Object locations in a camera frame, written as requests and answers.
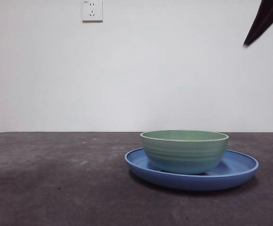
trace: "ceramic bowl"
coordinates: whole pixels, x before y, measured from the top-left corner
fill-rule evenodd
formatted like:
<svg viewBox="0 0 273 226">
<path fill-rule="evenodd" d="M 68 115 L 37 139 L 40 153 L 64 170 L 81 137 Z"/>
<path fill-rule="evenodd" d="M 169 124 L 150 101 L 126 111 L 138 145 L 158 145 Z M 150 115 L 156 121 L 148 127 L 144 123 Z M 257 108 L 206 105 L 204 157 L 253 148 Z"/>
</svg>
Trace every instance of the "ceramic bowl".
<svg viewBox="0 0 273 226">
<path fill-rule="evenodd" d="M 200 174 L 222 159 L 229 136 L 195 130 L 159 130 L 141 133 L 147 158 L 163 171 Z"/>
</svg>

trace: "table surface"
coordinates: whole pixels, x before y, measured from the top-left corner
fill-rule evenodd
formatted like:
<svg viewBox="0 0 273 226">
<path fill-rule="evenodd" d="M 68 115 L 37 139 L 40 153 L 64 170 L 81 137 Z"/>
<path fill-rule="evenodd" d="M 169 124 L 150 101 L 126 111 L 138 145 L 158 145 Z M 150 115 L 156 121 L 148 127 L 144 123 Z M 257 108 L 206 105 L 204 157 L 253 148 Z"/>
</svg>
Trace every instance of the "table surface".
<svg viewBox="0 0 273 226">
<path fill-rule="evenodd" d="M 142 181 L 138 132 L 0 133 L 0 226 L 273 226 L 273 133 L 227 133 L 259 161 L 245 184 L 186 192 Z"/>
</svg>

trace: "plate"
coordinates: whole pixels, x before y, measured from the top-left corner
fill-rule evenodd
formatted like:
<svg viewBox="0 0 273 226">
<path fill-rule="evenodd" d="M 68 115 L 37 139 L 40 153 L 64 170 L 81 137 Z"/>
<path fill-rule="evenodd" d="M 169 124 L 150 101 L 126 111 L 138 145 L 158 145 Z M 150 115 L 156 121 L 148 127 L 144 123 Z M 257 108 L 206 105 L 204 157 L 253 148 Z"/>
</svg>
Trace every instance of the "plate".
<svg viewBox="0 0 273 226">
<path fill-rule="evenodd" d="M 125 155 L 130 170 L 155 185 L 188 191 L 216 191 L 239 186 L 253 177 L 259 163 L 253 157 L 226 150 L 221 162 L 213 169 L 198 175 L 161 171 L 145 155 L 143 148 Z"/>
</svg>

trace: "bowl rim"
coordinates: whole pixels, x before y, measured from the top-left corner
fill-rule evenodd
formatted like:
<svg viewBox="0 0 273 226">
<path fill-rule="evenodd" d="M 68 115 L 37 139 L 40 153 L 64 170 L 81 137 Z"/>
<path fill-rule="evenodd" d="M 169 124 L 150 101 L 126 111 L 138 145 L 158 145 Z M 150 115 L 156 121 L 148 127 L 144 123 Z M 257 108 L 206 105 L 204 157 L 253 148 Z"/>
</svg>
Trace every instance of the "bowl rim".
<svg viewBox="0 0 273 226">
<path fill-rule="evenodd" d="M 221 134 L 221 135 L 224 135 L 225 137 L 224 137 L 224 138 L 220 138 L 220 139 L 212 139 L 212 140 L 170 140 L 170 139 L 161 139 L 161 138 L 153 138 L 153 137 L 147 137 L 147 136 L 145 136 L 146 133 L 159 132 L 159 131 L 208 132 L 208 133 Z M 187 129 L 164 129 L 164 130 L 153 130 L 153 131 L 142 132 L 142 133 L 140 134 L 140 136 L 141 136 L 142 138 L 151 139 L 151 140 L 174 141 L 174 142 L 211 142 L 211 141 L 227 140 L 228 138 L 230 138 L 227 134 L 224 134 L 224 133 L 211 132 L 211 131 L 205 131 L 205 130 L 187 130 Z"/>
</svg>

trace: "wall socket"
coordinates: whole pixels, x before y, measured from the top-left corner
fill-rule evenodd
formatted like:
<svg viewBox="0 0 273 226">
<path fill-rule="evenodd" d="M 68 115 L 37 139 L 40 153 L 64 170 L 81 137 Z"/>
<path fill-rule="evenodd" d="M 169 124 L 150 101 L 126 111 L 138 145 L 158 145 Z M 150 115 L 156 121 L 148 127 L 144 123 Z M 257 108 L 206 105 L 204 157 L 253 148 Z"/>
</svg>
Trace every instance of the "wall socket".
<svg viewBox="0 0 273 226">
<path fill-rule="evenodd" d="M 103 0 L 83 0 L 82 20 L 103 21 Z"/>
</svg>

